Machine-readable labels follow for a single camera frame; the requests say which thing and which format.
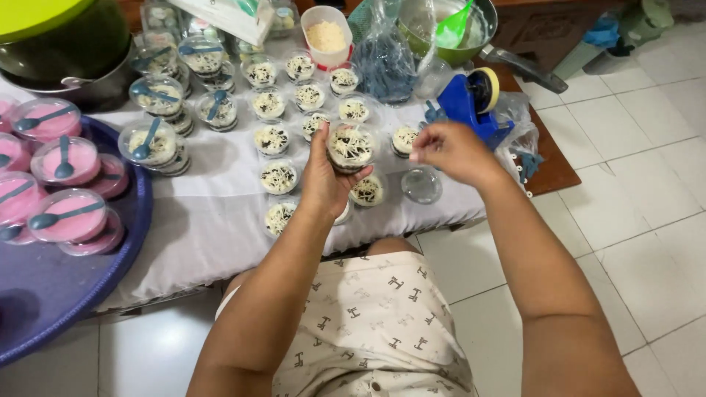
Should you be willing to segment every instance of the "white shorts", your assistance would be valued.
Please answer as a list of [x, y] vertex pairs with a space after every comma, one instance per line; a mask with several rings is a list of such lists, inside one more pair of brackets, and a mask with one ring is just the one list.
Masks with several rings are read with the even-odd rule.
[[319, 265], [273, 380], [274, 397], [468, 397], [473, 390], [448, 305], [426, 259], [412, 252]]

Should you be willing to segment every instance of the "knee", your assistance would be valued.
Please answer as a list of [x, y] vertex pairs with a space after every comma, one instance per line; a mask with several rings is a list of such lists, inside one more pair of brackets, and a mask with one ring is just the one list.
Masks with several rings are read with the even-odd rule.
[[414, 248], [406, 239], [401, 237], [386, 237], [380, 239], [368, 248], [367, 256], [391, 254], [393, 252], [409, 251], [421, 254], [418, 249]]

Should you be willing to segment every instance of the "white tile floor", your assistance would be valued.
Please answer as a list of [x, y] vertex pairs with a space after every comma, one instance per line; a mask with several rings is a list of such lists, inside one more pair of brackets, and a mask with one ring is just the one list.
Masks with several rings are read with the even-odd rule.
[[[640, 392], [706, 396], [706, 24], [568, 82], [562, 95], [521, 83], [583, 181], [532, 201], [578, 259]], [[436, 267], [479, 394], [519, 396], [522, 326], [488, 225], [410, 240]], [[0, 369], [0, 396], [183, 396], [219, 298], [86, 321]]]

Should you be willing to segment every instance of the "right hand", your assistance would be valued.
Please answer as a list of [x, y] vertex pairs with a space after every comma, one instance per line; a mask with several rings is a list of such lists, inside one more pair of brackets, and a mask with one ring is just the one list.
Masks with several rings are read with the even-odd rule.
[[509, 176], [475, 132], [455, 122], [427, 125], [414, 140], [409, 160], [436, 166], [478, 190]]

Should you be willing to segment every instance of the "blue tray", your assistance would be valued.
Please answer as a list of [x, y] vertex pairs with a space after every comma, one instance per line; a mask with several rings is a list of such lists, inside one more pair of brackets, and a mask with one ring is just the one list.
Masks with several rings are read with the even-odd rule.
[[[101, 153], [120, 157], [118, 133], [81, 117], [82, 134]], [[135, 261], [152, 220], [148, 172], [126, 164], [130, 186], [108, 205], [120, 214], [126, 237], [109, 255], [69, 256], [54, 244], [0, 244], [0, 367], [47, 344], [101, 303]]]

